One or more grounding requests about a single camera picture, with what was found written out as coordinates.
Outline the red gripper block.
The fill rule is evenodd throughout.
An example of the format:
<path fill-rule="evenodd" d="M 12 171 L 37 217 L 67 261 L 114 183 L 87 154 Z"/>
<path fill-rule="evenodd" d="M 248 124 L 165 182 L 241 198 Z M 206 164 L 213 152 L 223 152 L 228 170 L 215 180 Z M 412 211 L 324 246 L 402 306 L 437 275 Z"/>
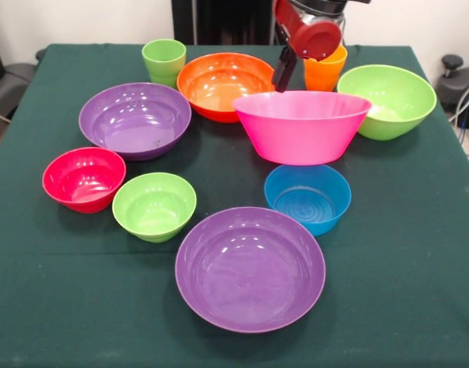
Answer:
<path fill-rule="evenodd" d="M 299 58 L 323 60 L 342 40 L 342 5 L 330 1 L 275 1 L 273 12 L 286 42 L 271 79 L 284 92 Z"/>

